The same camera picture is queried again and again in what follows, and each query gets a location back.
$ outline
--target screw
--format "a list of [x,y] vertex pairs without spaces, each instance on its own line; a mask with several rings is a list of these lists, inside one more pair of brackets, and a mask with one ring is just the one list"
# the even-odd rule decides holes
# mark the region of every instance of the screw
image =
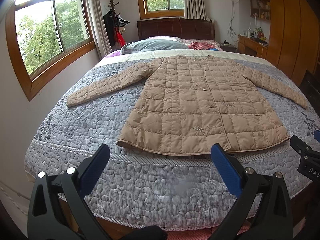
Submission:
[[76,169],[74,167],[70,167],[67,169],[68,174],[73,174],[75,171],[76,171]]
[[45,176],[45,172],[44,171],[41,171],[38,173],[38,177],[39,178],[43,178]]
[[281,179],[281,178],[282,178],[282,173],[279,172],[279,171],[277,171],[277,172],[276,172],[276,177],[277,177],[278,179]]
[[251,167],[248,167],[248,168],[245,169],[245,172],[246,172],[247,174],[253,174],[253,173],[254,173],[254,169],[251,168]]

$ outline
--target blue gripper pad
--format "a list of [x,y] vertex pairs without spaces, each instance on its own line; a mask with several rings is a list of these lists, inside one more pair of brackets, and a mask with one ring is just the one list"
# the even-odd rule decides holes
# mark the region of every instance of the blue gripper pad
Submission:
[[79,196],[81,198],[92,192],[109,158],[110,149],[108,145],[102,144],[92,157],[84,159],[79,165]]
[[320,131],[319,130],[315,130],[315,133],[313,134],[313,137],[320,142]]
[[228,160],[224,150],[217,143],[211,148],[211,160],[219,171],[229,192],[239,198],[242,193],[241,177]]

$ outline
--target bedspread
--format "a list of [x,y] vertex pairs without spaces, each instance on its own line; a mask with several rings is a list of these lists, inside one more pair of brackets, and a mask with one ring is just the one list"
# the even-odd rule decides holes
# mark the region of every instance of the bedspread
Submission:
[[[111,150],[109,163],[93,192],[85,198],[94,215],[135,228],[158,225],[167,230],[191,230],[221,223],[236,197],[228,192],[209,156],[164,156],[116,145],[144,81],[71,109],[66,106],[69,94],[94,81],[112,76],[136,62],[150,62],[152,58],[171,54],[233,58],[300,91],[267,61],[241,54],[177,50],[113,57],[85,74],[48,114],[27,150],[26,172],[33,177],[39,171],[49,175],[63,173],[69,166],[77,167],[105,143]],[[313,131],[320,127],[320,119],[309,102],[308,108],[303,109],[280,95],[258,90],[290,136],[297,135],[314,150],[320,150],[320,144],[312,137]],[[235,156],[244,167],[253,167],[257,173],[282,172],[291,198],[310,183],[297,172],[300,156],[288,141],[271,149]],[[254,215],[259,201],[257,196],[249,216]]]

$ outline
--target beige quilted coat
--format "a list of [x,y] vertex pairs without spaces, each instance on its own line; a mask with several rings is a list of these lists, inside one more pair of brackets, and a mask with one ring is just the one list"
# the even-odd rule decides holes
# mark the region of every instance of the beige quilted coat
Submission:
[[68,106],[98,98],[143,78],[145,87],[118,138],[121,147],[163,155],[265,149],[289,138],[264,88],[306,108],[305,98],[268,75],[230,59],[173,56],[137,63],[71,94]]

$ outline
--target bed frame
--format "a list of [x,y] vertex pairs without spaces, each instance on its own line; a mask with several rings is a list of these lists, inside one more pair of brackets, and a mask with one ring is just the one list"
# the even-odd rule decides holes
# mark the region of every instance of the bed frame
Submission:
[[207,20],[162,18],[138,21],[139,40],[154,36],[174,36],[181,39],[214,40],[214,24]]

